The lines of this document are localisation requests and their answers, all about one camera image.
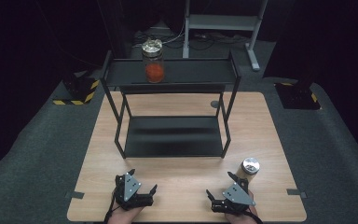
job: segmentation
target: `jar lid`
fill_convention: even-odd
[[[146,57],[157,57],[162,52],[162,42],[159,39],[152,40],[148,38],[142,44],[142,53]]]
[[[246,158],[242,163],[242,170],[248,175],[255,175],[260,170],[260,163],[256,158]]]

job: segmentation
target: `glass jar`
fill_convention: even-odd
[[[248,179],[248,182],[251,182],[253,177],[260,170],[260,163],[256,158],[246,158],[238,168],[237,173],[235,174],[237,177],[241,179]]]
[[[159,39],[147,39],[142,45],[142,58],[145,64],[146,79],[158,83],[164,78],[164,60],[162,43]]]

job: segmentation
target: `black metal shelf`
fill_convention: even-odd
[[[117,120],[115,144],[123,157],[222,157],[230,144],[228,117],[241,81],[232,52],[225,59],[169,59],[165,77],[148,83],[141,60],[112,59],[108,53],[101,83]],[[226,86],[232,94],[227,110],[223,102]],[[110,91],[119,88],[123,102],[119,112]],[[214,116],[133,116],[127,94],[217,93]],[[124,111],[130,116],[125,147],[120,136]],[[222,116],[227,141],[222,144],[218,118]]]
[[[216,117],[132,117],[127,157],[220,157]]]

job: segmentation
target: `wooden table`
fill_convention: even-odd
[[[119,92],[113,97],[120,104]],[[215,113],[210,102],[217,94],[153,94],[129,96],[134,115],[205,115]],[[121,136],[125,144],[125,123]],[[205,190],[216,199],[232,183],[227,171],[235,173],[243,159],[255,157],[261,168],[249,185],[256,209],[263,221],[304,221],[307,217],[290,167],[269,113],[259,92],[238,92],[229,119],[231,144],[224,159],[127,158],[123,160],[114,144],[117,122],[106,99],[89,142],[89,149],[76,184],[83,199],[73,198],[67,217],[71,221],[102,221],[111,202],[115,176],[135,169],[142,183],[139,193],[158,184],[153,206],[146,207],[134,220],[139,222],[227,222],[223,214],[213,213]],[[221,131],[223,144],[224,130]]]

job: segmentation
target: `metal stand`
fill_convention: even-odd
[[[191,15],[190,0],[186,0],[185,17],[185,43],[183,45],[183,57],[188,58],[188,33],[190,29],[214,29],[214,30],[243,30],[253,31],[251,42],[245,45],[249,59],[254,71],[259,71],[257,59],[254,53],[255,41],[263,20],[264,11],[269,0],[262,0],[258,16],[213,16],[213,15]]]

